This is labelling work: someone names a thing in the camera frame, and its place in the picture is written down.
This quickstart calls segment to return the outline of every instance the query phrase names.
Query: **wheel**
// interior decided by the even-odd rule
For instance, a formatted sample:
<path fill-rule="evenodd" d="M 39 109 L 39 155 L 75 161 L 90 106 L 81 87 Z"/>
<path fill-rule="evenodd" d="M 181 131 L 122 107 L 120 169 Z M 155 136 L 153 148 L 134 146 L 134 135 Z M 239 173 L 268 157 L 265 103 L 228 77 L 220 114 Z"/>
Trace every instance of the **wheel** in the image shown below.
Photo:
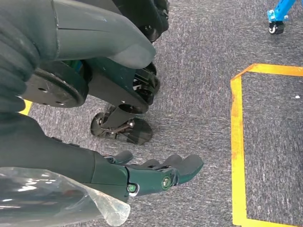
<path fill-rule="evenodd" d="M 44 62 L 26 81 L 22 98 L 60 108 L 82 106 L 88 93 L 90 69 L 82 61 Z"/>
<path fill-rule="evenodd" d="M 285 25 L 283 21 L 271 22 L 268 31 L 271 35 L 277 35 L 283 33 Z"/>
<path fill-rule="evenodd" d="M 156 29 L 150 25 L 142 26 L 139 29 L 151 43 L 155 42 L 160 36 Z"/>
<path fill-rule="evenodd" d="M 140 118 L 131 119 L 132 126 L 124 128 L 119 132 L 111 132 L 101 128 L 104 120 L 104 113 L 98 113 L 94 117 L 91 124 L 91 133 L 99 138 L 119 140 L 133 144 L 143 145 L 153 137 L 152 128 L 146 121 Z"/>
<path fill-rule="evenodd" d="M 157 69 L 156 66 L 152 62 L 147 67 L 146 67 L 146 70 L 150 71 L 154 75 L 154 80 L 155 80 L 155 95 L 156 95 L 160 88 L 160 81 L 156 77 L 157 75 Z"/>

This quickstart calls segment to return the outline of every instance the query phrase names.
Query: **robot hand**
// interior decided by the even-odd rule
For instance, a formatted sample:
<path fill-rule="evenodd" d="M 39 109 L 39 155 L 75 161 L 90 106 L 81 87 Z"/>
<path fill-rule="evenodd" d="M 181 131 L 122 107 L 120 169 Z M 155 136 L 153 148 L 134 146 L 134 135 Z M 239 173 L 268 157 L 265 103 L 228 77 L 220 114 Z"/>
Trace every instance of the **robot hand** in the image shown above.
<path fill-rule="evenodd" d="M 124 166 L 128 173 L 127 191 L 130 196 L 141 196 L 167 191 L 172 186 L 188 182 L 203 166 L 198 155 L 190 155 L 185 159 L 175 154 L 160 164 L 150 159 L 141 165 L 127 165 L 133 159 L 129 151 L 116 156 L 104 156 L 113 165 Z"/>

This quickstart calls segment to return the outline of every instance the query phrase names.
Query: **plastic bag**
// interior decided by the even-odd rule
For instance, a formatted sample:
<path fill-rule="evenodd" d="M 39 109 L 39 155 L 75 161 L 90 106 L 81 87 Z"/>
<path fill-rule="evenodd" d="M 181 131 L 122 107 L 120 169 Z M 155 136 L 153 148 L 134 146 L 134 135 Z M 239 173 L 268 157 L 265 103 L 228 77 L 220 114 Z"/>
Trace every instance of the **plastic bag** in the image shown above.
<path fill-rule="evenodd" d="M 100 218 L 120 226 L 130 210 L 126 203 L 48 170 L 0 168 L 0 227 L 57 227 Z"/>

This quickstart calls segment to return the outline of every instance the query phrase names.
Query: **yellow floor marking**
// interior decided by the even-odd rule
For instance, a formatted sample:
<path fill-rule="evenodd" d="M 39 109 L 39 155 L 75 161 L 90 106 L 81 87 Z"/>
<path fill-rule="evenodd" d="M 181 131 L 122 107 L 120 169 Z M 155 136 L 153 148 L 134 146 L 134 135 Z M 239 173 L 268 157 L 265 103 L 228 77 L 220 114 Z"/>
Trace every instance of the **yellow floor marking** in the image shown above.
<path fill-rule="evenodd" d="M 23 114 L 23 115 L 28 115 L 30 108 L 32 107 L 32 102 L 27 101 L 27 100 L 24 100 L 26 102 L 26 107 L 24 110 L 20 111 L 20 114 Z"/>
<path fill-rule="evenodd" d="M 242 101 L 242 76 L 246 72 L 303 77 L 303 67 L 252 64 L 231 79 L 230 87 L 233 95 L 230 114 L 233 224 L 242 227 L 295 227 L 247 219 Z"/>

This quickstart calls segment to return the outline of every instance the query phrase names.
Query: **blue metal leg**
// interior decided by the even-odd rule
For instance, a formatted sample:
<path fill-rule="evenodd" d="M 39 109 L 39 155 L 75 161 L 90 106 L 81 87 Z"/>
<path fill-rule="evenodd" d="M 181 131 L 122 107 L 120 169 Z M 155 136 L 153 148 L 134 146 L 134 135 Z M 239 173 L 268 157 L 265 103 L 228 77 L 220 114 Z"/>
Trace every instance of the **blue metal leg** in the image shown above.
<path fill-rule="evenodd" d="M 283 33 L 285 28 L 283 21 L 289 19 L 287 13 L 295 2 L 295 0 L 280 0 L 275 9 L 268 10 L 269 32 L 271 34 Z"/>
<path fill-rule="evenodd" d="M 268 20 L 270 22 L 286 21 L 287 13 L 295 2 L 295 0 L 280 0 L 274 10 L 267 11 Z"/>

